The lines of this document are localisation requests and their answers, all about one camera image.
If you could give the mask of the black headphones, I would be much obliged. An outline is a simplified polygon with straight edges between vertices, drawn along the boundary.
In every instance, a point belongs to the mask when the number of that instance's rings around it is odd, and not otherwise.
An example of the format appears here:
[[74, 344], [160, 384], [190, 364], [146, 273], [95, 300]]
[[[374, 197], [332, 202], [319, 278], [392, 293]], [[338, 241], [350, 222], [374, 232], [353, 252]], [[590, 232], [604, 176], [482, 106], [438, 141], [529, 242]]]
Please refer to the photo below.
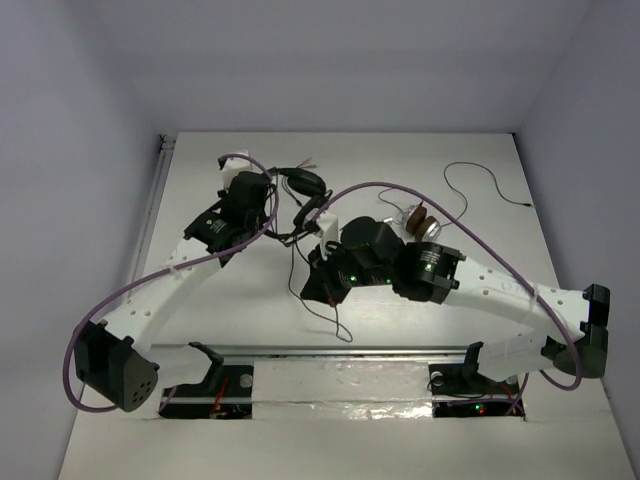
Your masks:
[[293, 243], [313, 231], [313, 227], [305, 226], [306, 217], [312, 210], [325, 205], [331, 198], [332, 191], [327, 189], [325, 181], [319, 175], [305, 167], [272, 167], [269, 173], [280, 179], [276, 189], [283, 187], [285, 191], [289, 191], [299, 210], [289, 233], [268, 230], [265, 235], [283, 244]]

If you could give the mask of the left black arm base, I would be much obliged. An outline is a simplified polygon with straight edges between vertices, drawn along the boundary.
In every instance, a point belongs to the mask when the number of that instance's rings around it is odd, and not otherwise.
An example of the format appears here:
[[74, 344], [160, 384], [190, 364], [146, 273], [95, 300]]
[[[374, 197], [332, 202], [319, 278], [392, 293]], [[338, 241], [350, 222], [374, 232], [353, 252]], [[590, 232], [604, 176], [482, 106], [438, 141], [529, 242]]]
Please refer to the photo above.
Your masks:
[[245, 420], [253, 417], [253, 364], [227, 364], [200, 342], [189, 347], [207, 357], [208, 369], [198, 383], [182, 383], [163, 391], [158, 414], [165, 419]]

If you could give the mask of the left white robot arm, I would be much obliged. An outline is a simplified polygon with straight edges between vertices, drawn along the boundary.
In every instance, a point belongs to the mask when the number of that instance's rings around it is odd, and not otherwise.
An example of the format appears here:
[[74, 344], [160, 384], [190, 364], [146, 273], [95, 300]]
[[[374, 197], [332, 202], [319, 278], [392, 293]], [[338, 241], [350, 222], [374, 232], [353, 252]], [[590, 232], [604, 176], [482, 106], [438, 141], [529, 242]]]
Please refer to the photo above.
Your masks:
[[185, 228], [161, 270], [128, 286], [128, 300], [98, 322], [87, 319], [76, 329], [76, 376], [110, 410], [132, 412], [151, 396], [159, 366], [146, 355], [160, 330], [204, 281], [266, 232], [272, 219], [265, 206], [275, 201], [269, 176], [237, 173], [219, 201]]

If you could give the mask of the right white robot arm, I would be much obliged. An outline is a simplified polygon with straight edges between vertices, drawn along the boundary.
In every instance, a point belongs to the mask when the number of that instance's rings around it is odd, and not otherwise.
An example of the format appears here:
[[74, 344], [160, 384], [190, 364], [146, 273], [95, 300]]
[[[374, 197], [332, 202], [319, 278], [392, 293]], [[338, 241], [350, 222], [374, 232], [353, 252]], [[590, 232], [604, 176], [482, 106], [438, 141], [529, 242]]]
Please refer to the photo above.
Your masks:
[[562, 290], [519, 280], [450, 247], [406, 243], [390, 225], [366, 216], [321, 229], [308, 262], [304, 300], [336, 306], [353, 288], [389, 286], [410, 301], [466, 308], [528, 327], [525, 335], [468, 347], [461, 378], [472, 392], [550, 367], [588, 379], [605, 373], [610, 291], [604, 286]]

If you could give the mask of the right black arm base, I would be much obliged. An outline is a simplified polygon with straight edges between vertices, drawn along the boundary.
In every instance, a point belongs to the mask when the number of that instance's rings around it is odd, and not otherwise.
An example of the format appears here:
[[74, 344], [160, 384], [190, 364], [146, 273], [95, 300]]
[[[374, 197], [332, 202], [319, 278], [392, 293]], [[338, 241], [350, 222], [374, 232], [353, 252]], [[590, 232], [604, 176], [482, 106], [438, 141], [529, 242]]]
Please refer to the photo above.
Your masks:
[[482, 346], [471, 344], [461, 362], [429, 365], [427, 390], [435, 418], [525, 417], [517, 379], [497, 382], [479, 374]]

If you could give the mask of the brown headphones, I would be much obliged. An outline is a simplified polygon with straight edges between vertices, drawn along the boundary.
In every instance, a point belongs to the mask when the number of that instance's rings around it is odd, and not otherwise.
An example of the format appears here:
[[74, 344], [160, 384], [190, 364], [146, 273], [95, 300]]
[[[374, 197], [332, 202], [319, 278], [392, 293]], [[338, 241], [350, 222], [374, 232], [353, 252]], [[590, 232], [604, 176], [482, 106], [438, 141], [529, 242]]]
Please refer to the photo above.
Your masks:
[[428, 213], [423, 203], [401, 208], [384, 222], [398, 227], [416, 242], [435, 242], [442, 232], [441, 222]]

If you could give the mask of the left aluminium side rail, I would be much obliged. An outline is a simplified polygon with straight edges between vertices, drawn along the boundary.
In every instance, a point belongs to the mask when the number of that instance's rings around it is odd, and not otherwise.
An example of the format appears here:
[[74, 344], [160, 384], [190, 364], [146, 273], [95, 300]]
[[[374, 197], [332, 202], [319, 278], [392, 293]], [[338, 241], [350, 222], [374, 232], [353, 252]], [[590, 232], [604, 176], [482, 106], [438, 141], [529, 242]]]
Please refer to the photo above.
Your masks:
[[114, 301], [114, 308], [102, 317], [106, 322], [106, 330], [118, 339], [124, 339], [127, 336], [136, 338], [144, 329], [148, 309], [143, 307], [142, 301], [138, 299], [138, 291], [148, 287], [153, 280], [143, 283], [139, 283], [138, 280], [146, 275], [145, 265], [176, 140], [177, 137], [171, 135], [160, 137], [160, 149], [151, 189], [147, 196], [133, 259], [126, 278], [128, 290]]

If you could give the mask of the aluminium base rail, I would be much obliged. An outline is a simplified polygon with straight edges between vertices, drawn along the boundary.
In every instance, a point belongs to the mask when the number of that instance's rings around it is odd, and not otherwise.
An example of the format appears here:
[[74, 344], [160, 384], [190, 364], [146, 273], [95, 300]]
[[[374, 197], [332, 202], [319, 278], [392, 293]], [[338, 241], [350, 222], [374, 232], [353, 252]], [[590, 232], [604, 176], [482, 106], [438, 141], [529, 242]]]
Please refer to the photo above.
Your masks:
[[227, 362], [255, 360], [418, 360], [436, 363], [459, 363], [464, 360], [467, 348], [412, 348], [412, 347], [364, 347], [339, 345], [321, 346], [239, 346], [208, 345]]

